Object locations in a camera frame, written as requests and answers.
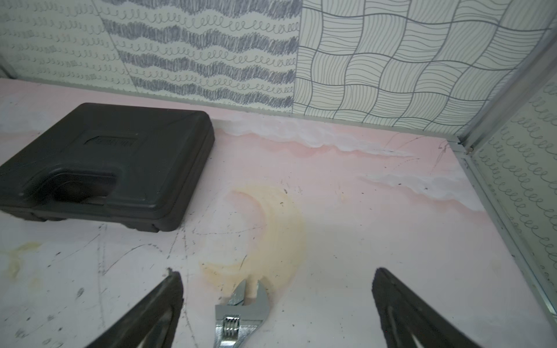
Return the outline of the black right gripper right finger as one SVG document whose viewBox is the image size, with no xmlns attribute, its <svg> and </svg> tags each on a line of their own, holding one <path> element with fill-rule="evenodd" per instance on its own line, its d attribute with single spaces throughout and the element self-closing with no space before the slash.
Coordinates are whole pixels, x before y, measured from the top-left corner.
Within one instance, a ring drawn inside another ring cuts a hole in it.
<svg viewBox="0 0 557 348">
<path fill-rule="evenodd" d="M 371 292 L 388 347 L 478 347 L 386 268 Z"/>
</svg>

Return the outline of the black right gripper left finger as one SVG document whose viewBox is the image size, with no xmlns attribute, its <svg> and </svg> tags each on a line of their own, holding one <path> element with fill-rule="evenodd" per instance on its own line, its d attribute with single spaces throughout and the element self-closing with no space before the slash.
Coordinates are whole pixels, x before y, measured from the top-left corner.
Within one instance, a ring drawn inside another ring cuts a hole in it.
<svg viewBox="0 0 557 348">
<path fill-rule="evenodd" d="M 181 275 L 170 269 L 164 280 L 88 347 L 171 347 L 183 295 Z"/>
</svg>

